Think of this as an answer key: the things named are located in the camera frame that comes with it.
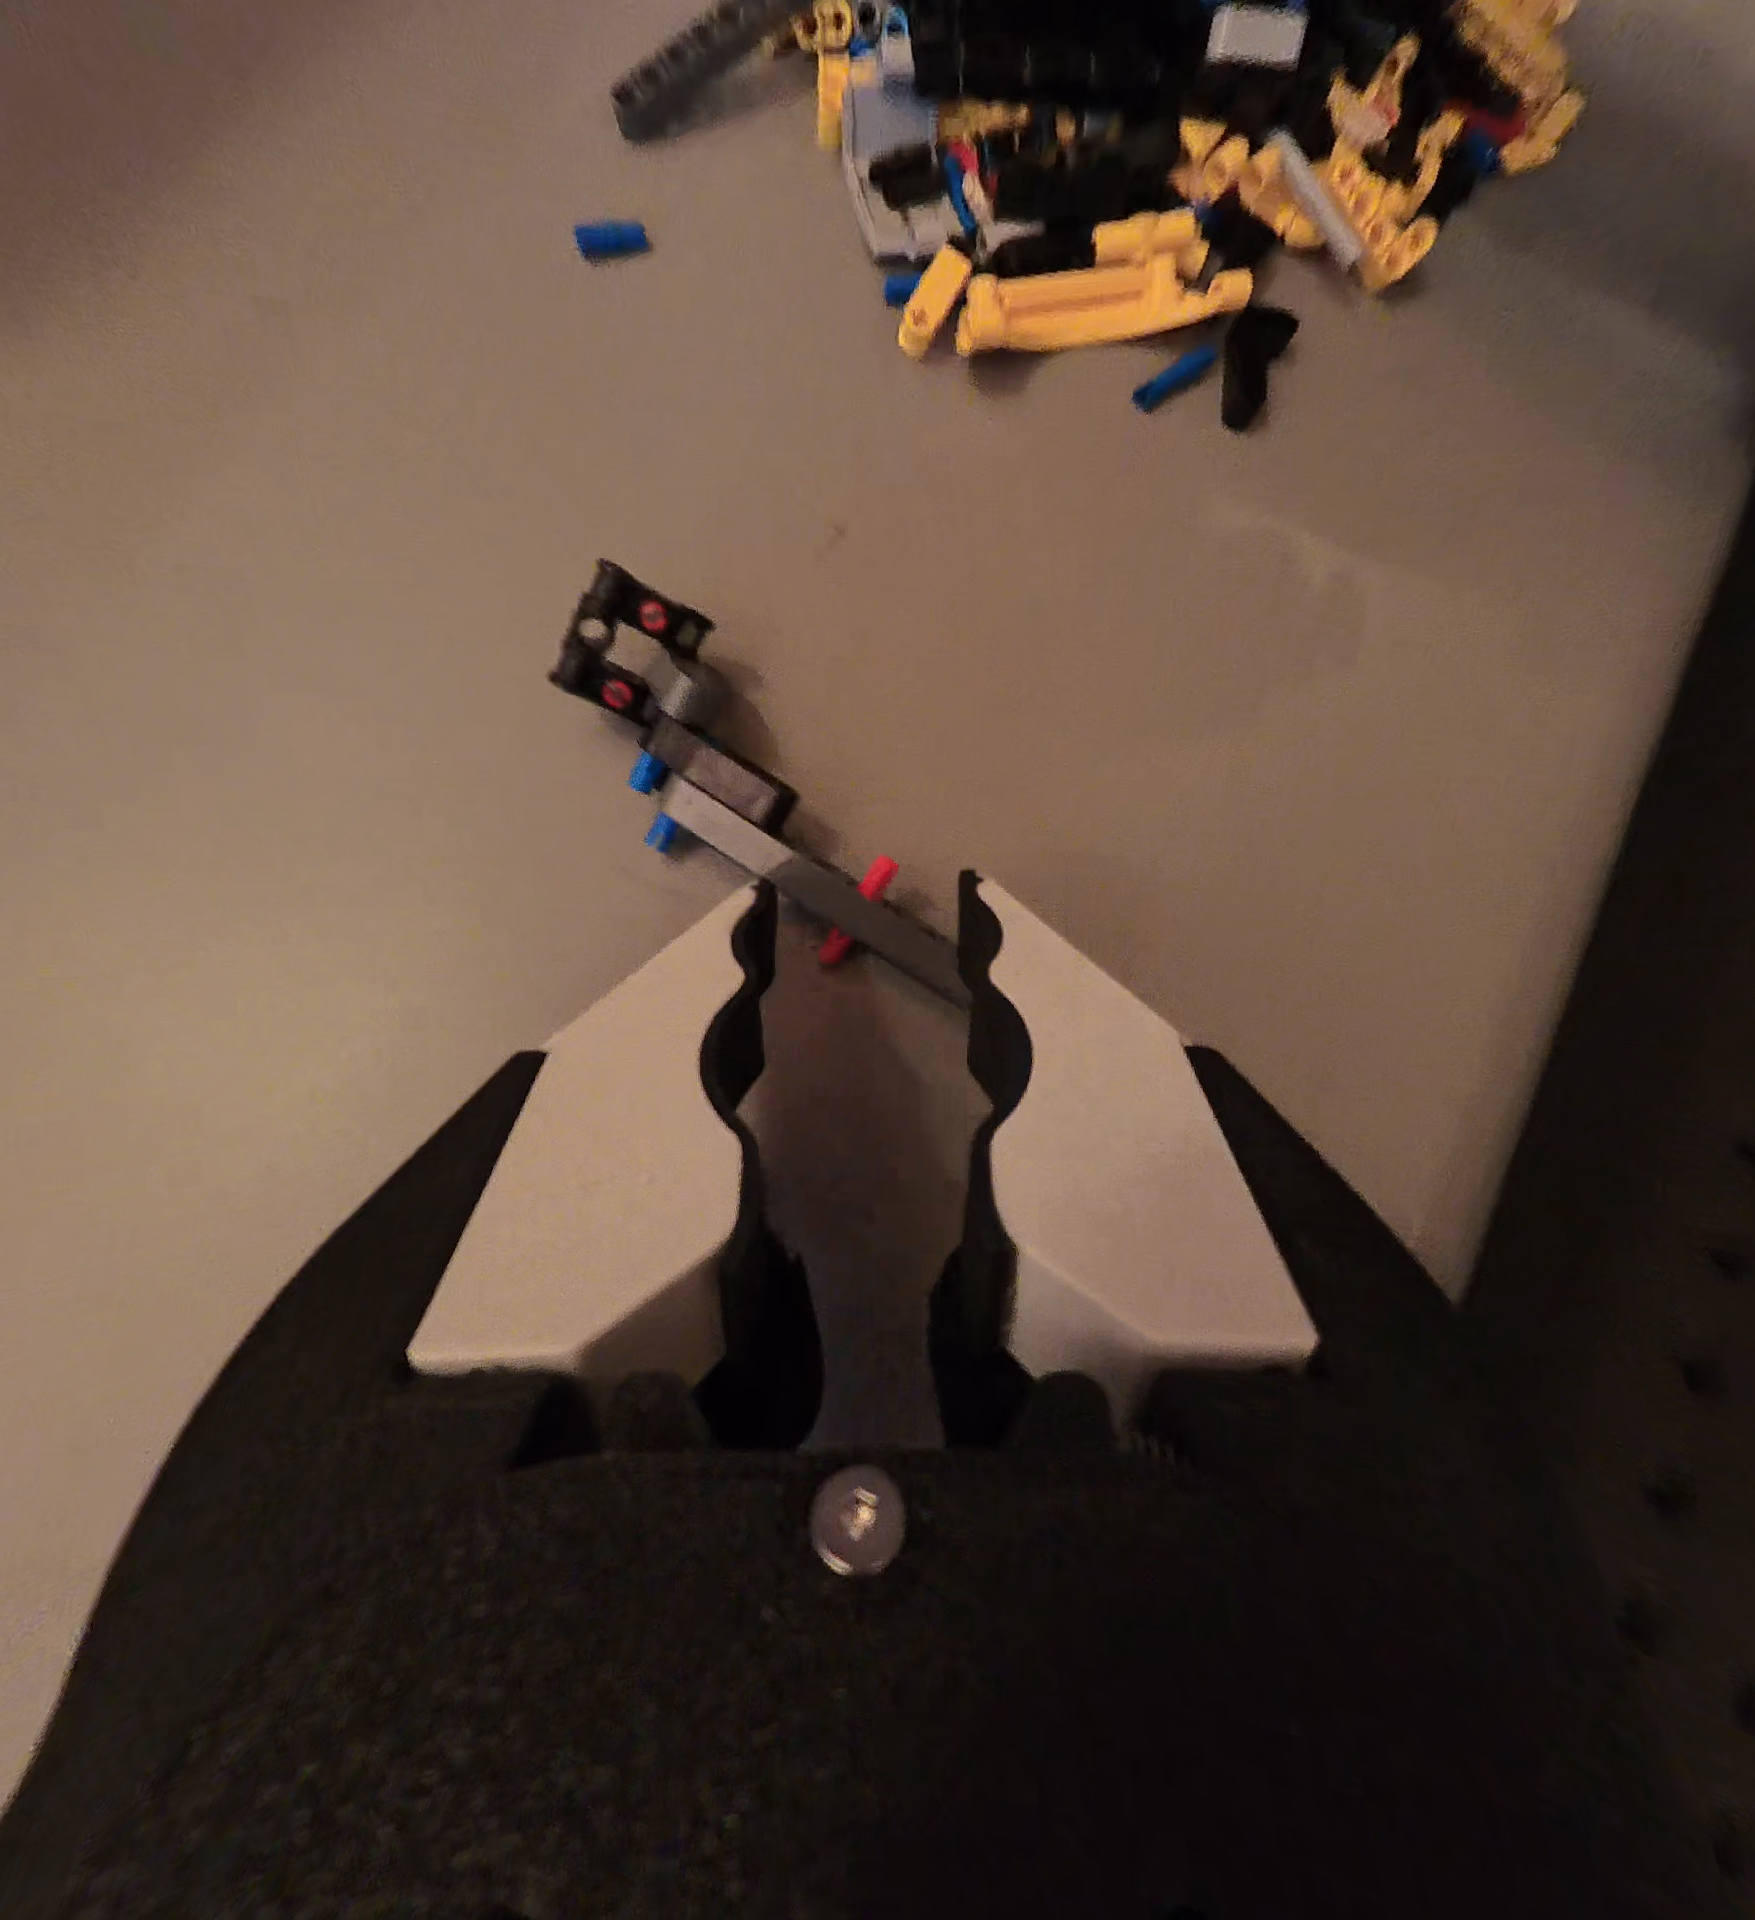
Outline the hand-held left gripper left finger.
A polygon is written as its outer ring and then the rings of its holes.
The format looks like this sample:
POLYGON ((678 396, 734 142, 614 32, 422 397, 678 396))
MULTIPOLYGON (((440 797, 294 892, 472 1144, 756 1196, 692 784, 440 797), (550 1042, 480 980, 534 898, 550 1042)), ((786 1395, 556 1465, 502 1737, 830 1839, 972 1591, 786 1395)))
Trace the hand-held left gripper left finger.
POLYGON ((564 1377, 600 1407, 670 1375, 724 1445, 810 1436, 818 1316, 744 1114, 778 924, 768 881, 734 890, 542 1045, 410 1334, 416 1373, 564 1377))

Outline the black grey brick chassis assembly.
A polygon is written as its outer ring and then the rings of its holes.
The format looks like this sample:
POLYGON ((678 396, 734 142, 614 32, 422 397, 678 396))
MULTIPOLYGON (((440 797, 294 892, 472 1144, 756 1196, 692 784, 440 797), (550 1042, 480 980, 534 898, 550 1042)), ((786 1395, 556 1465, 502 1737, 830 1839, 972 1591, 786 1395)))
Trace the black grey brick chassis assembly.
POLYGON ((600 557, 564 627, 550 681, 634 742, 630 788, 652 803, 646 843, 702 846, 774 887, 822 931, 818 959, 868 951, 918 987, 968 1006, 958 950, 896 895, 900 866, 878 855, 848 871, 794 838, 798 789, 724 740, 724 671, 704 652, 700 608, 600 557))

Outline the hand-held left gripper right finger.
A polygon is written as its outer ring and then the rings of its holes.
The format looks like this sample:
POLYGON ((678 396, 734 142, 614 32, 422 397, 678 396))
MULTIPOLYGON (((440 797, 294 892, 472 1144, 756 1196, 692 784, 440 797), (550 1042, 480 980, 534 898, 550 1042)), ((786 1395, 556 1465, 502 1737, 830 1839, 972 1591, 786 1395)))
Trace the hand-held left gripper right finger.
POLYGON ((1301 1372, 1321 1335, 1179 1030, 974 869, 958 973, 986 1110, 930 1303, 944 1441, 1000 1445, 1056 1375, 1124 1427, 1161 1377, 1301 1372))

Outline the black perforated panel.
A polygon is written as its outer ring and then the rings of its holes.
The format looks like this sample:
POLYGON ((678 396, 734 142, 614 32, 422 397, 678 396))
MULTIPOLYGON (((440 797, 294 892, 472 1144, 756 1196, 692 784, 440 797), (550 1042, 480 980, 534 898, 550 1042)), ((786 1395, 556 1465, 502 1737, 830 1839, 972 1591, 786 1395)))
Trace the black perforated panel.
POLYGON ((1755 1915, 1755 465, 1467 1308, 1577 1513, 1705 1880, 1755 1915))

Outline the pile of brick pieces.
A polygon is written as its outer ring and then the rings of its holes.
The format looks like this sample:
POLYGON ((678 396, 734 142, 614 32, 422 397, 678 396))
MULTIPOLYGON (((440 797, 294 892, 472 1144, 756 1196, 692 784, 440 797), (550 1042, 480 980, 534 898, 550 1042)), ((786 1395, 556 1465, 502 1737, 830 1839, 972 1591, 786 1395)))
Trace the pile of brick pieces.
POLYGON ((1587 97, 1573 2, 704 4, 608 90, 632 143, 754 59, 804 58, 816 139, 924 361, 1193 337, 1146 415, 1219 382, 1267 406, 1297 315, 1277 258, 1369 298, 1413 278, 1487 180, 1561 151, 1587 97))

